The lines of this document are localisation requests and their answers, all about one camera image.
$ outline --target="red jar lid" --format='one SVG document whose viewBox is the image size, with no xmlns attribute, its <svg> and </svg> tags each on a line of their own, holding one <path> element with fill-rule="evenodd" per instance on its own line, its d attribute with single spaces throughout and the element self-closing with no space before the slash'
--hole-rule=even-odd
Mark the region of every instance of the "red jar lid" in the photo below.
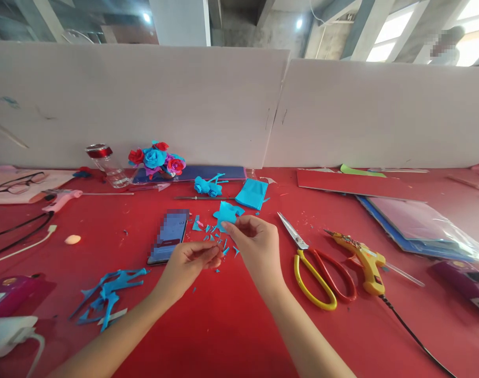
<svg viewBox="0 0 479 378">
<path fill-rule="evenodd" d="M 90 145 L 86 148 L 86 152 L 93 159 L 105 158 L 113 153 L 112 149 L 104 143 Z"/>
</svg>

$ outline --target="hand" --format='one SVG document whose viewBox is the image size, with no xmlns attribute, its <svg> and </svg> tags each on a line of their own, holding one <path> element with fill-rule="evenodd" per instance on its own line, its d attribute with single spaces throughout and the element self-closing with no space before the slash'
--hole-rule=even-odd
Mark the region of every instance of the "hand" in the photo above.
<svg viewBox="0 0 479 378">
<path fill-rule="evenodd" d="M 260 295 L 284 286 L 280 264 L 278 228 L 252 215 L 241 216 L 233 225 L 222 226 L 238 246 L 244 264 Z"/>
<path fill-rule="evenodd" d="M 194 241 L 176 246 L 151 296 L 172 306 L 203 269 L 216 269 L 223 253 L 216 241 Z"/>
</svg>

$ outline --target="glass bottle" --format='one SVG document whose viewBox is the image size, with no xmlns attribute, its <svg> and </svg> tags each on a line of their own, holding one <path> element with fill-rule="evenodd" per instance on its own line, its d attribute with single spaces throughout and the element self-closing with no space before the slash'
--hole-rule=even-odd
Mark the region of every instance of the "glass bottle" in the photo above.
<svg viewBox="0 0 479 378">
<path fill-rule="evenodd" d="M 107 181 L 114 188 L 122 188 L 130 183 L 129 177 L 125 175 L 124 169 L 113 157 L 112 149 L 104 144 L 93 144 L 86 148 L 87 155 L 95 165 L 107 175 Z"/>
</svg>

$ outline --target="red scissors handle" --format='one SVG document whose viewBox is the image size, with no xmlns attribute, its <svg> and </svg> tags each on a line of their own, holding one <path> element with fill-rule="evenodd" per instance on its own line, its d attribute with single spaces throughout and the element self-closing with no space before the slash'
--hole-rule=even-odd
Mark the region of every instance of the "red scissors handle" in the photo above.
<svg viewBox="0 0 479 378">
<path fill-rule="evenodd" d="M 354 301 L 356 299 L 356 287 L 355 283 L 353 282 L 353 278 L 349 275 L 349 272 L 346 270 L 346 268 L 336 260 L 334 260 L 332 257 L 329 255 L 326 255 L 317 249 L 314 249 L 310 247 L 307 249 L 308 252 L 312 253 L 314 258 L 316 259 L 316 262 L 320 266 L 320 270 L 323 272 L 323 276 L 325 277 L 325 281 L 327 281 L 328 285 L 332 288 L 332 290 L 337 294 L 339 298 L 341 298 L 344 302 L 349 303 L 351 301 Z M 348 287 L 350 291 L 350 295 L 346 296 L 341 291 L 337 288 L 335 285 L 334 280 L 332 279 L 330 273 L 328 272 L 325 264 L 323 263 L 322 257 L 326 259 L 329 263 L 334 265 L 337 270 L 341 273 L 341 276 L 344 278 L 346 281 L 346 286 Z"/>
</svg>

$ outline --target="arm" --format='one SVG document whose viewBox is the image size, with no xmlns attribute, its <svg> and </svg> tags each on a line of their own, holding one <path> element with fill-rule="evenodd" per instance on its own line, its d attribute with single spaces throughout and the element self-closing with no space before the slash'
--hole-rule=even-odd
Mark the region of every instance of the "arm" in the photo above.
<svg viewBox="0 0 479 378">
<path fill-rule="evenodd" d="M 203 269 L 218 267 L 223 253 L 214 241 L 179 244 L 154 290 L 48 378 L 110 377 L 154 323 L 192 285 Z"/>
<path fill-rule="evenodd" d="M 276 226 L 251 215 L 223 226 L 241 251 L 300 377 L 355 377 L 288 290 L 281 273 Z"/>
</svg>

